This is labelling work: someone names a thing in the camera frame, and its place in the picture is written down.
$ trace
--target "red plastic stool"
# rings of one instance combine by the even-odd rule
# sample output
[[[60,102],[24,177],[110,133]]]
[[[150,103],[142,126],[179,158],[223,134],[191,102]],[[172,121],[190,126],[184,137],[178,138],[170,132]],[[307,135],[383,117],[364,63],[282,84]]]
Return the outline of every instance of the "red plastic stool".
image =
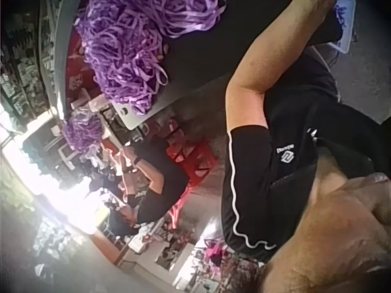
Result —
[[[189,175],[191,187],[198,186],[217,162],[207,140],[202,140],[195,145],[185,145],[173,159]]]

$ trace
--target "floor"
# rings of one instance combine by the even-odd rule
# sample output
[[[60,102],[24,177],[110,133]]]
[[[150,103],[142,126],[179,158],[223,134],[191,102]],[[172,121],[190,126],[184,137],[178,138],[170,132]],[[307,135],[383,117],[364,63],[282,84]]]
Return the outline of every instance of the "floor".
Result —
[[[354,37],[348,54],[338,54],[328,45],[318,46],[331,68],[342,101],[378,123],[391,114],[391,37],[387,23],[366,2],[358,1]],[[197,140],[210,139],[218,164],[189,197],[182,217],[195,221],[200,236],[212,223],[210,237],[221,236],[220,196],[224,179],[224,93],[229,75],[223,76],[172,105],[185,133]]]

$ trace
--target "store shelf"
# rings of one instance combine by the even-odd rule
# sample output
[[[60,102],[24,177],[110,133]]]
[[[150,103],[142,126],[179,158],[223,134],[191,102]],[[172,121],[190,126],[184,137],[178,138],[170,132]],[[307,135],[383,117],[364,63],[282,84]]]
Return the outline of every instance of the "store shelf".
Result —
[[[80,0],[62,1],[59,7],[54,37],[54,82],[56,84],[56,100],[51,101],[57,109],[59,118],[63,120],[67,113],[65,96],[65,74],[67,70],[68,45],[72,32],[73,21]]]

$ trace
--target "black t-shirt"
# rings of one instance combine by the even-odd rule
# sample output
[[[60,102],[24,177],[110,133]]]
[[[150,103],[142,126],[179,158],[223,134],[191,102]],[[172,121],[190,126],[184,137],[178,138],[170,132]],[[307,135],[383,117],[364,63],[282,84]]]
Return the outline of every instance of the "black t-shirt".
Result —
[[[133,236],[139,232],[138,228],[130,227],[119,211],[110,210],[108,225],[116,236]]]
[[[137,223],[150,223],[159,220],[180,199],[189,182],[186,172],[176,164],[167,154],[160,143],[143,142],[136,147],[136,154],[152,164],[164,176],[164,185],[161,194],[147,189],[142,197],[137,214]]]
[[[108,177],[103,178],[103,188],[109,190],[112,194],[114,194],[118,198],[123,197],[123,191],[118,187],[118,185],[122,182],[121,176],[116,176],[114,181],[109,180]]]
[[[303,101],[300,112],[303,96],[295,97],[295,105],[288,106],[289,98],[276,105],[268,113],[270,129],[243,126],[228,135],[225,240],[259,260],[293,235],[312,188],[318,146],[329,149],[348,178],[390,176],[389,150],[377,123],[346,105],[314,97],[308,107]]]

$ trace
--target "skin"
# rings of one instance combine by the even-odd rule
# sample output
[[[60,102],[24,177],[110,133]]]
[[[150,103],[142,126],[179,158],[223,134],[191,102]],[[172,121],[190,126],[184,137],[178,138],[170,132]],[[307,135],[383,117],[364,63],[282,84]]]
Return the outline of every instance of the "skin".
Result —
[[[293,0],[247,50],[225,94],[227,131],[245,125],[268,127],[265,92],[301,55],[335,0]]]
[[[335,2],[293,0],[254,40],[228,83],[228,132],[268,127],[265,92],[298,59]],[[268,263],[264,292],[325,292],[317,289],[353,272],[389,266],[390,194],[388,179],[348,181],[332,157],[320,157],[308,206],[294,236]]]
[[[379,182],[352,179],[320,195],[268,263],[264,292],[323,292],[336,281],[390,267],[390,203],[391,182],[385,176]]]

